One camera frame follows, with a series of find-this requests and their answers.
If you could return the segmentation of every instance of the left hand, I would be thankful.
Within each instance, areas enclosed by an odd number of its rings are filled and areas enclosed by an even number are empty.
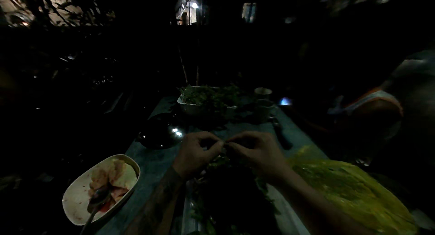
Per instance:
[[[208,150],[202,148],[212,145]],[[222,152],[224,142],[210,132],[188,133],[181,143],[180,152],[172,164],[183,180],[192,178]]]

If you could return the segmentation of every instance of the knife handle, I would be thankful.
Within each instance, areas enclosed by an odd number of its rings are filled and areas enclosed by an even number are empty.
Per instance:
[[[293,144],[284,136],[281,129],[275,128],[276,137],[284,150],[290,150]]]

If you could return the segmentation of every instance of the yellow plastic bag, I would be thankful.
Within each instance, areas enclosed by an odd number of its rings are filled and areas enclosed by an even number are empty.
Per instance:
[[[349,163],[308,160],[306,156],[310,150],[310,147],[302,147],[295,158],[288,159],[288,163],[327,200],[378,234],[417,233],[406,207],[374,178]]]

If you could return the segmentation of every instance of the table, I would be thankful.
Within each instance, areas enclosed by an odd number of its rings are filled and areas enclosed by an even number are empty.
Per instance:
[[[150,117],[169,112],[176,97],[164,97],[155,107]],[[283,134],[293,143],[290,150],[283,150],[286,157],[294,156],[303,146],[310,146],[310,157],[327,159],[326,155],[312,142],[312,140],[301,130],[296,124],[280,109],[277,110],[276,117],[283,126]],[[249,123],[227,123],[225,130],[212,131],[221,139],[227,139],[241,131],[265,131],[275,134],[271,123],[253,125]],[[189,132],[200,131],[194,127],[189,127]],[[165,171],[171,165],[175,156],[180,149],[180,144],[174,147],[162,150],[147,149],[139,142],[133,141],[126,155],[135,160],[141,170],[138,183],[135,191],[117,211],[106,221],[101,221],[100,228],[96,234],[98,235],[118,235],[121,234],[128,224],[132,221],[139,209],[145,204],[153,189],[158,185],[160,179],[165,174]]]

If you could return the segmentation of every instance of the white bowl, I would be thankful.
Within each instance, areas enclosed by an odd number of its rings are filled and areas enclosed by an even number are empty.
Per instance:
[[[111,157],[106,158],[100,163],[96,164],[94,167],[83,173],[79,176],[71,185],[67,188],[62,198],[62,206],[63,211],[67,215],[68,219],[77,226],[84,225],[86,221],[89,219],[90,214],[87,211],[87,205],[89,204],[89,195],[87,191],[89,188],[89,183],[92,181],[90,177],[92,176],[92,171],[96,168],[102,168],[104,170],[108,170],[109,164],[112,162],[112,159],[124,160],[126,164],[129,164],[133,167],[136,172],[136,176],[138,177],[136,183],[139,180],[140,176],[140,168],[139,165],[131,159],[129,156],[124,154],[117,154]],[[92,222],[108,216],[113,210],[119,207],[123,202],[125,202],[128,197],[132,194],[133,188],[128,190],[128,192],[120,199],[112,208],[110,208],[107,212],[98,211]]]
[[[201,105],[197,105],[197,104],[186,104],[183,102],[183,100],[181,99],[180,95],[177,99],[177,103],[180,104],[181,110],[183,113],[190,115],[190,116],[203,116],[206,115],[208,112],[205,110],[205,108]],[[234,112],[236,110],[237,106],[231,106],[231,107],[227,107],[227,111],[225,114],[226,118],[231,118],[234,116]]]

